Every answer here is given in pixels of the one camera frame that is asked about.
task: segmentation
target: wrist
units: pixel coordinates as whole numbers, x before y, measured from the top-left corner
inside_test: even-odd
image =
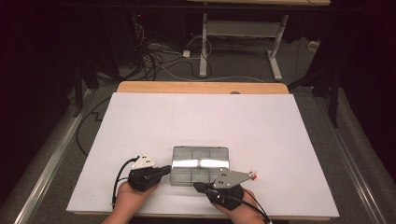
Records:
[[[134,214],[115,209],[102,224],[127,224],[133,216]]]
[[[259,214],[254,214],[252,216],[240,216],[231,218],[233,224],[264,224],[262,216]]]

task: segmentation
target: silver box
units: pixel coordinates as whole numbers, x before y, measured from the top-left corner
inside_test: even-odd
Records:
[[[213,182],[219,168],[230,168],[227,147],[174,147],[171,185]]]

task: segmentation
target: white board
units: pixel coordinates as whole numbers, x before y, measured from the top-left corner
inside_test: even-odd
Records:
[[[227,147],[232,170],[257,171],[242,186],[270,217],[339,216],[290,94],[114,93],[67,211],[111,212],[121,166],[145,152],[156,166],[170,165],[174,146]],[[195,189],[171,186],[168,175],[140,215],[222,213]]]

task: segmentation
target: wooden table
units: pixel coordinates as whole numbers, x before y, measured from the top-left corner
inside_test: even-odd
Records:
[[[282,83],[235,82],[121,82],[117,92],[289,94]]]
[[[258,172],[242,186],[273,220],[339,216],[297,104],[281,83],[122,82],[66,210],[109,213],[120,167],[145,152],[156,166],[171,164],[175,146],[227,147],[232,170]],[[138,215],[225,217],[204,194],[171,186],[168,176]]]

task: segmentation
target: human hand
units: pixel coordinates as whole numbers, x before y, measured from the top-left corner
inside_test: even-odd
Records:
[[[102,224],[125,224],[137,213],[143,206],[145,200],[154,192],[159,185],[141,192],[131,188],[128,182],[123,182],[117,192],[117,200],[113,212],[102,222]]]
[[[254,194],[252,191],[248,189],[244,189],[248,193],[250,193],[253,197]],[[253,206],[257,207],[256,201],[247,193],[244,192],[243,201],[252,204]],[[241,204],[236,207],[233,211],[228,210],[227,208],[218,205],[216,203],[212,203],[220,212],[223,212],[227,215],[233,224],[263,224],[264,220],[262,216],[253,208],[248,207],[245,204]]]

